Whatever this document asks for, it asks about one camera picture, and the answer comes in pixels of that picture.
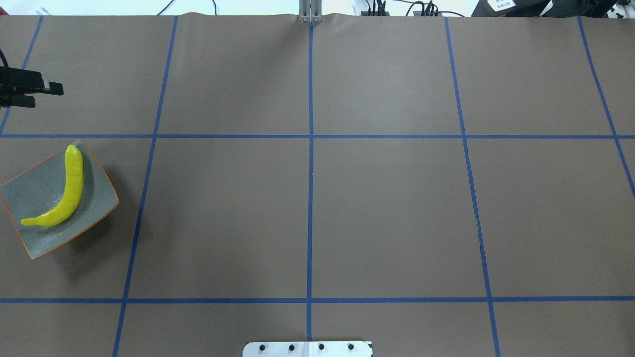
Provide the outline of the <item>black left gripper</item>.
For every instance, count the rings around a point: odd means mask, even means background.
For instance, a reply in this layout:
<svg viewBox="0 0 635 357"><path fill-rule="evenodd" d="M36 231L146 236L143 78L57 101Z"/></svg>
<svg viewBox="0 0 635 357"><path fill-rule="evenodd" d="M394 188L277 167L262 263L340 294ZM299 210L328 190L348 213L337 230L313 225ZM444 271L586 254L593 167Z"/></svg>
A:
<svg viewBox="0 0 635 357"><path fill-rule="evenodd" d="M34 97L26 96L26 94L64 95L63 84L44 79L40 72L18 71L18 68L10 67L2 50L0 59L0 106L2 108L36 108ZM14 73L14 85L11 73Z"/></svg>

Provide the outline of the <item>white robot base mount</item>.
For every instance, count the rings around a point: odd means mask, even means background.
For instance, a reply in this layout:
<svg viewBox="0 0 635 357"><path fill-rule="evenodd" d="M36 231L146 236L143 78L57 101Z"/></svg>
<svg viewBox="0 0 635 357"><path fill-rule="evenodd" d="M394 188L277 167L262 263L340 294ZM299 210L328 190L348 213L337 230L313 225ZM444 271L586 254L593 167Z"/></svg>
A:
<svg viewBox="0 0 635 357"><path fill-rule="evenodd" d="M372 357L367 341L286 341L248 343L243 357Z"/></svg>

